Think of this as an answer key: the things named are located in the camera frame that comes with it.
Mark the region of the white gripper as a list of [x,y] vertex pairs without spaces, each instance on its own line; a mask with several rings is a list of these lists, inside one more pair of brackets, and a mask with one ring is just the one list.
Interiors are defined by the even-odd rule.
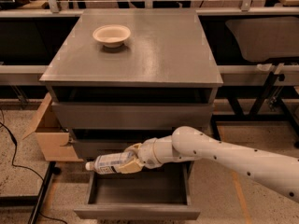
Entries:
[[138,158],[133,158],[125,164],[119,167],[121,174],[133,174],[140,172],[143,167],[149,169],[159,168],[162,164],[158,161],[154,153],[154,144],[157,141],[156,138],[151,138],[144,143],[137,143],[129,146],[124,151],[134,152]]

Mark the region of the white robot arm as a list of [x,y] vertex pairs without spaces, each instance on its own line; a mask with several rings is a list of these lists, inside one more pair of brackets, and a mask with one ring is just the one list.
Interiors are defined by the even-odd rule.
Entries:
[[169,162],[207,159],[299,202],[299,160],[294,157],[225,143],[188,126],[175,129],[170,136],[134,144],[128,150],[133,158],[121,166],[123,174]]

